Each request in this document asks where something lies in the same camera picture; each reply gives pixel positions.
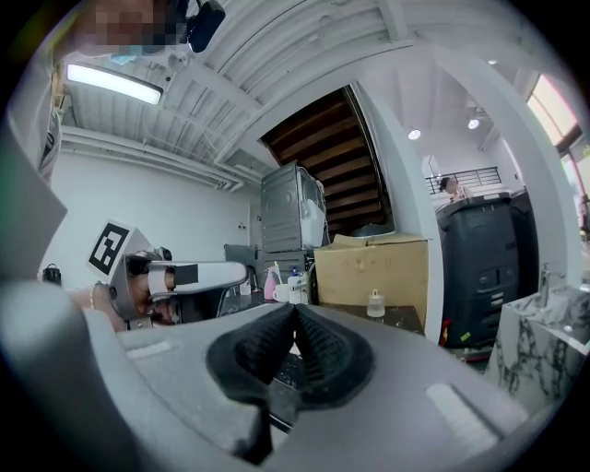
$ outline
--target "wooden staircase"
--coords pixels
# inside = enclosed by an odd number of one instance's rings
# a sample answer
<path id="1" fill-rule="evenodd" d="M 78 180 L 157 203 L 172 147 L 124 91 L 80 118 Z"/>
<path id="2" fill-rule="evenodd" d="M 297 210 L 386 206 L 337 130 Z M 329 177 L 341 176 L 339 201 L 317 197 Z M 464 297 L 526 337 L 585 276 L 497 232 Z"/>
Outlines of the wooden staircase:
<path id="1" fill-rule="evenodd" d="M 337 90 L 263 136 L 277 162 L 293 160 L 324 185 L 330 237 L 391 221 L 389 199 L 354 99 Z"/>

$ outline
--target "cardboard box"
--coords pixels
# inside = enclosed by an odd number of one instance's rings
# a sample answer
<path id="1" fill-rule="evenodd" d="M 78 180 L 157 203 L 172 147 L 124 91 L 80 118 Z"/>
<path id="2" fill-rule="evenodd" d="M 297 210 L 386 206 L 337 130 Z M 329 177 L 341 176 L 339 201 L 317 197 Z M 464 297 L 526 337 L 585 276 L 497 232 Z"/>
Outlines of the cardboard box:
<path id="1" fill-rule="evenodd" d="M 321 303 L 367 305 L 373 289 L 387 306 L 413 306 L 422 327 L 428 296 L 428 242 L 422 236 L 389 234 L 368 239 L 337 235 L 315 250 Z"/>

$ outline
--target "metal railing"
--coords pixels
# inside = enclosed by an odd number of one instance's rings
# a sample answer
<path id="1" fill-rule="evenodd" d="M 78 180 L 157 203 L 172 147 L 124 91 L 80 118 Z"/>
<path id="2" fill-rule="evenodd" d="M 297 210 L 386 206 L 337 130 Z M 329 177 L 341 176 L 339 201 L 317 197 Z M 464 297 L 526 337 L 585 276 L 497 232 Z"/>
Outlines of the metal railing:
<path id="1" fill-rule="evenodd" d="M 485 169 L 476 169 L 474 171 L 446 173 L 440 177 L 427 177 L 426 185 L 431 195 L 439 194 L 439 186 L 443 177 L 455 178 L 462 187 L 477 188 L 484 185 L 494 185 L 502 183 L 497 167 L 487 167 Z"/>

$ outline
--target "ceiling light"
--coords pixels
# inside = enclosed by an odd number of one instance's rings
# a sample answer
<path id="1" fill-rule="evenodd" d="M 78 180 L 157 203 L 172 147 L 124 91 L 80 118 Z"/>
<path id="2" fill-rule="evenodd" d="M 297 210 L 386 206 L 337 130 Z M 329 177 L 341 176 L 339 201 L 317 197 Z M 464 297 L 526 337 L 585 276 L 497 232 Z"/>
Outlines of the ceiling light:
<path id="1" fill-rule="evenodd" d="M 69 64 L 67 66 L 67 79 L 73 82 L 80 82 L 113 92 L 123 93 L 124 95 L 152 105 L 159 103 L 163 92 L 162 88 L 148 84 L 143 80 L 83 65 Z"/>
<path id="2" fill-rule="evenodd" d="M 416 141 L 416 139 L 418 139 L 421 135 L 422 133 L 419 129 L 413 129 L 409 132 L 409 135 L 407 135 L 407 137 L 409 137 L 412 141 Z"/>

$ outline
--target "white ceiling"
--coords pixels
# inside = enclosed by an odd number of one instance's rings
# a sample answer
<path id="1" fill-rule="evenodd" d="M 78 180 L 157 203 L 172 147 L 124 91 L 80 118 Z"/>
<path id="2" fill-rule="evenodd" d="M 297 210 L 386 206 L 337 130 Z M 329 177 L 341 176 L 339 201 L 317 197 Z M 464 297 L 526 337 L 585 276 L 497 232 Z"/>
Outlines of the white ceiling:
<path id="1" fill-rule="evenodd" d="M 252 139 L 247 131 L 262 119 L 266 131 L 282 121 L 275 114 L 273 123 L 275 107 L 306 84 L 364 57 L 425 41 L 428 34 L 473 30 L 503 41 L 522 39 L 521 20 L 493 1 L 220 3 L 227 18 L 204 53 L 190 53 L 184 45 L 126 65 L 109 58 L 85 61 L 162 87 L 158 106 L 70 83 L 72 107 L 65 113 L 65 124 L 162 149 L 257 185 L 275 163 L 256 141 L 263 133 Z M 194 13 L 195 2 L 191 8 Z M 488 47 L 487 42 L 486 37 L 482 48 Z M 176 72 L 170 68 L 171 54 L 183 59 Z M 512 82 L 518 67 L 498 59 L 496 67 Z M 466 129 L 466 120 L 475 111 L 466 91 L 432 60 L 417 57 L 405 63 L 392 74 L 391 84 L 395 112 L 406 127 L 436 132 Z M 490 129 L 491 124 L 484 123 L 477 130 L 479 143 Z M 81 145 L 66 142 L 65 148 Z M 210 175 L 203 178 L 216 183 Z"/>

